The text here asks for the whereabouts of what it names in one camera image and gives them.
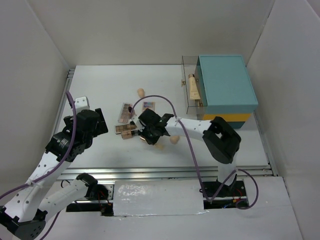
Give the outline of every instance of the teal box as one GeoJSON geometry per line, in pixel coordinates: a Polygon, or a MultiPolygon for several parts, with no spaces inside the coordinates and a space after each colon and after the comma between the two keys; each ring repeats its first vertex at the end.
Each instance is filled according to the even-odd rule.
{"type": "Polygon", "coordinates": [[[241,55],[199,55],[195,78],[204,115],[251,114],[258,106],[241,55]]]}

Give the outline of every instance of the yellow panel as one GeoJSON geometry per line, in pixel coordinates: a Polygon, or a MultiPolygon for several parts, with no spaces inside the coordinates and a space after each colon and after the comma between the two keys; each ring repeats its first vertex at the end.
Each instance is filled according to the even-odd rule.
{"type": "Polygon", "coordinates": [[[251,113],[231,113],[231,114],[205,114],[202,120],[213,120],[215,117],[222,117],[226,122],[246,122],[251,113]]]}

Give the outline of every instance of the white wall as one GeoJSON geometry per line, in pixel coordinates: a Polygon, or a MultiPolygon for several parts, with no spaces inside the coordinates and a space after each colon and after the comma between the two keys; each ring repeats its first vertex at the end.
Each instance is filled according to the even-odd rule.
{"type": "Polygon", "coordinates": [[[247,67],[302,235],[319,239],[320,18],[306,0],[275,1],[247,67]]]}
{"type": "Polygon", "coordinates": [[[180,64],[243,54],[248,62],[274,0],[29,0],[68,63],[180,64]]]}
{"type": "Polygon", "coordinates": [[[67,68],[25,1],[0,1],[0,33],[0,183],[21,183],[50,139],[67,68]]]}

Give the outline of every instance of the small beige object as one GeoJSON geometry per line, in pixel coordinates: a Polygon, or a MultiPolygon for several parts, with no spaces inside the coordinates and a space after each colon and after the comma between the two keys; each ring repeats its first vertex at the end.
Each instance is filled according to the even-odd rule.
{"type": "Polygon", "coordinates": [[[170,137],[170,142],[171,142],[172,144],[177,144],[178,141],[179,141],[179,139],[180,139],[180,136],[171,136],[171,137],[170,137]]]}
{"type": "Polygon", "coordinates": [[[200,100],[200,95],[198,92],[195,75],[189,74],[189,86],[190,86],[190,99],[200,100]]]}
{"type": "Polygon", "coordinates": [[[139,88],[137,92],[139,98],[143,98],[145,96],[145,90],[143,88],[139,88]]]}
{"type": "Polygon", "coordinates": [[[165,148],[165,146],[163,144],[160,144],[160,143],[156,143],[155,145],[153,145],[156,149],[159,149],[159,150],[163,150],[165,148]]]}

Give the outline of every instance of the purple cable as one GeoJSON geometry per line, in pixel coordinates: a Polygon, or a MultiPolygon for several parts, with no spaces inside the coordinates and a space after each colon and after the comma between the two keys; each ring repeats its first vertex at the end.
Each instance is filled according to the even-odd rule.
{"type": "MultiPolygon", "coordinates": [[[[33,180],[34,183],[37,183],[37,182],[43,180],[44,178],[46,178],[46,177],[48,177],[50,174],[52,174],[54,171],[56,171],[56,170],[64,163],[64,161],[67,159],[67,157],[68,157],[69,153],[71,152],[71,149],[72,149],[72,147],[73,147],[73,145],[74,145],[75,137],[76,137],[76,128],[77,128],[76,106],[75,106],[74,99],[72,98],[70,92],[69,92],[69,91],[66,91],[65,94],[66,94],[66,97],[67,97],[69,103],[71,104],[72,112],[73,112],[73,128],[72,128],[72,135],[71,135],[71,140],[70,140],[69,147],[68,147],[68,149],[66,150],[66,152],[65,152],[63,158],[61,159],[61,161],[60,161],[51,171],[49,171],[48,173],[44,174],[43,176],[41,176],[41,177],[39,177],[39,178],[37,178],[37,179],[34,179],[34,180],[33,180]]],[[[17,186],[17,187],[15,187],[15,188],[13,188],[13,189],[5,192],[4,194],[2,194],[2,195],[0,196],[0,200],[1,200],[2,198],[4,198],[5,196],[7,196],[7,195],[9,195],[9,194],[11,194],[11,193],[13,193],[13,192],[15,192],[15,191],[17,191],[17,190],[24,189],[24,188],[27,188],[27,187],[29,187],[29,185],[28,185],[27,183],[22,184],[22,185],[20,185],[20,186],[17,186]]]]}
{"type": "MultiPolygon", "coordinates": [[[[177,119],[178,123],[181,125],[181,127],[182,127],[182,129],[183,129],[183,132],[184,132],[184,134],[185,134],[186,140],[187,140],[187,142],[188,142],[188,145],[189,145],[189,147],[190,147],[191,156],[192,156],[193,163],[194,163],[194,166],[195,166],[196,175],[197,175],[197,177],[198,177],[198,180],[199,180],[199,183],[200,183],[200,186],[201,186],[201,189],[202,189],[202,194],[204,195],[205,199],[206,199],[208,202],[212,203],[212,201],[217,197],[217,195],[218,195],[219,192],[221,191],[221,189],[222,189],[222,187],[224,186],[224,184],[225,184],[225,183],[228,181],[228,179],[231,178],[231,176],[232,176],[233,174],[235,174],[237,171],[236,171],[236,170],[233,170],[233,171],[230,173],[230,175],[228,175],[227,178],[220,184],[219,188],[216,190],[216,192],[214,193],[214,195],[213,195],[211,198],[209,198],[208,195],[207,195],[207,193],[206,193],[206,191],[205,191],[204,183],[202,182],[202,178],[201,178],[201,174],[200,174],[200,169],[199,169],[199,166],[198,166],[198,162],[197,162],[197,159],[196,159],[196,155],[195,155],[194,149],[193,149],[193,147],[192,147],[192,143],[191,143],[189,134],[188,134],[187,129],[186,129],[186,127],[184,126],[184,124],[183,124],[183,123],[180,121],[180,119],[178,118],[177,113],[176,113],[176,110],[175,110],[175,107],[174,107],[174,105],[172,104],[172,102],[171,102],[169,99],[167,99],[166,97],[160,96],[160,95],[144,96],[144,97],[140,98],[138,101],[136,101],[136,103],[133,105],[130,116],[132,116],[132,113],[134,112],[135,106],[136,106],[141,100],[146,99],[146,98],[152,98],[152,97],[164,99],[164,100],[166,100],[166,101],[171,105],[172,111],[173,111],[173,115],[174,115],[174,117],[177,119]]],[[[240,202],[246,201],[246,199],[239,200],[239,201],[235,204],[235,206],[236,206],[236,208],[241,209],[241,210],[250,209],[250,208],[252,208],[252,207],[256,204],[256,202],[257,202],[257,200],[258,200],[258,197],[259,197],[259,187],[258,187],[258,184],[257,184],[256,180],[254,179],[254,177],[253,177],[250,173],[248,173],[246,170],[243,170],[243,169],[239,169],[239,168],[238,168],[238,170],[241,171],[241,172],[243,172],[243,173],[245,173],[246,175],[248,175],[248,176],[253,180],[254,185],[255,185],[255,189],[256,189],[256,196],[255,196],[255,199],[254,199],[253,203],[252,203],[251,205],[247,206],[247,207],[238,207],[238,204],[239,204],[240,202]]]]}
{"type": "Polygon", "coordinates": [[[54,217],[54,219],[53,219],[53,222],[51,223],[48,231],[46,231],[46,233],[43,235],[42,238],[40,238],[40,240],[44,240],[45,237],[50,233],[51,229],[53,228],[53,226],[55,225],[55,223],[56,223],[56,221],[57,221],[57,218],[59,217],[59,214],[60,214],[60,212],[58,212],[58,213],[55,215],[55,217],[54,217]]]}

